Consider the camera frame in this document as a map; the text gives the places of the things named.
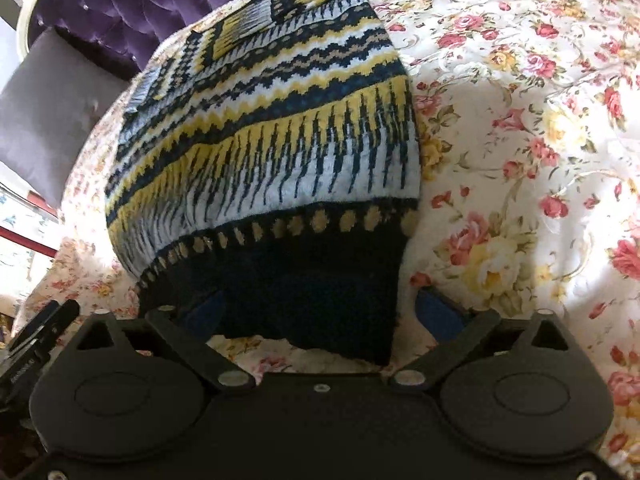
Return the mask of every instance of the purple velvet upholstery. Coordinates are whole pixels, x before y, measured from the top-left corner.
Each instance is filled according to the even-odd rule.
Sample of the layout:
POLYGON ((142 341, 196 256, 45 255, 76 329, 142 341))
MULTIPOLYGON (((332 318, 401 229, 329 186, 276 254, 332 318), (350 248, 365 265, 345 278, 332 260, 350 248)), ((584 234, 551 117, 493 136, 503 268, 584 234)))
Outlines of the purple velvet upholstery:
POLYGON ((161 41, 231 0, 38 0, 29 46, 47 27, 111 73, 129 79, 161 41))

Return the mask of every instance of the pillow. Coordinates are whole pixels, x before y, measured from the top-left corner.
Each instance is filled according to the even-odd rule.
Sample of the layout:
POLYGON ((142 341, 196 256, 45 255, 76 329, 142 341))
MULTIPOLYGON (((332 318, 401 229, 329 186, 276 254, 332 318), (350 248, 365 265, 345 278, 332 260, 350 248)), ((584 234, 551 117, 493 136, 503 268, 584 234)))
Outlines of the pillow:
POLYGON ((80 149, 127 85, 47 30, 0 94, 0 160, 59 208, 80 149))

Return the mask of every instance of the screw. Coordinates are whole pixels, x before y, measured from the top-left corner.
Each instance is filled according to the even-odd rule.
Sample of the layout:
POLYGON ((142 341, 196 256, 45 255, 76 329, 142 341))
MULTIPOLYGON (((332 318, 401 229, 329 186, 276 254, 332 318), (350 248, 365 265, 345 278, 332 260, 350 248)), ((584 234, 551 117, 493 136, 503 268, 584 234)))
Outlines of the screw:
POLYGON ((66 480, 66 475, 62 471, 49 471, 47 480, 66 480))
POLYGON ((237 388, 249 382, 249 374, 242 370, 229 370, 228 372, 222 372, 218 376, 218 382, 229 388, 237 388))
POLYGON ((427 380, 418 370, 400 370, 394 379, 401 386, 420 386, 427 380))

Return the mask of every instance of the beige dot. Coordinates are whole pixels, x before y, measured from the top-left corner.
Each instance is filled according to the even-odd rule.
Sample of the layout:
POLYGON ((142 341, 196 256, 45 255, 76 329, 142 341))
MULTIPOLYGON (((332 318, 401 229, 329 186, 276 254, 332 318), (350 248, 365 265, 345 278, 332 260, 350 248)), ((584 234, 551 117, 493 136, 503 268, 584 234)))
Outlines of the beige dot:
POLYGON ((321 233, 329 225, 329 219, 324 209, 318 209, 311 219, 311 227, 316 233, 321 233))
POLYGON ((284 220, 282 218, 278 218, 274 223, 273 223, 273 228, 271 229, 273 231, 273 235, 276 238, 282 238, 284 236, 284 233, 286 231, 287 227, 284 223, 284 220))
POLYGON ((356 225, 356 213, 349 209, 348 211, 345 211, 340 218, 340 231, 348 233, 353 229, 354 225, 356 225))
POLYGON ((193 239, 193 250, 197 253, 204 252, 204 240, 200 237, 195 237, 193 239))
POLYGON ((415 229, 418 227, 418 212, 415 209, 409 209, 402 216, 400 221, 400 228, 402 234, 407 237, 411 237, 415 233, 415 229))
POLYGON ((302 216, 300 215, 294 216, 291 220, 289 220, 289 225, 287 225, 287 229, 294 236, 298 236, 304 228, 305 223, 302 221, 302 216))
POLYGON ((234 233, 236 234, 236 240, 238 240, 238 243, 240 245, 244 245, 244 235, 242 234, 242 231, 237 227, 234 227, 234 233))
POLYGON ((260 227, 260 224, 254 222, 251 224, 251 229, 254 231, 254 240, 256 242, 260 241, 260 238, 262 238, 262 228, 260 227))
POLYGON ((223 249, 226 249, 226 243, 227 243, 227 239, 226 236, 223 233, 218 233, 218 241, 220 242, 220 247, 222 247, 223 249))
POLYGON ((377 205, 372 205, 364 217, 364 228, 367 231, 373 231, 381 220, 380 208, 377 205))

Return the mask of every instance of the floral bed sheet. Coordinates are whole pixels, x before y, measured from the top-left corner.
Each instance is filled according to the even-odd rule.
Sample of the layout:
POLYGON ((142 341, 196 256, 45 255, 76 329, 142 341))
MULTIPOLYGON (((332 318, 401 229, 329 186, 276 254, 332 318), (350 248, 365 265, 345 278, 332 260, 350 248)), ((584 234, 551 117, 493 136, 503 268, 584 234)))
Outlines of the floral bed sheet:
MULTIPOLYGON (((636 478, 640 0, 371 3, 413 78, 422 145, 420 223, 400 272, 390 368, 433 345, 413 313, 418 286, 434 283, 467 307, 508 317, 551 309, 613 395, 616 416, 603 457, 636 478)), ((188 33, 165 42, 151 63, 188 33)), ((50 299, 75 298, 83 316, 99 308, 136 313, 133 283, 114 257, 104 220, 104 183, 127 97, 82 150, 63 201, 66 238, 16 329, 50 299)), ((210 344, 256 376, 373 370, 286 341, 217 336, 210 344)))

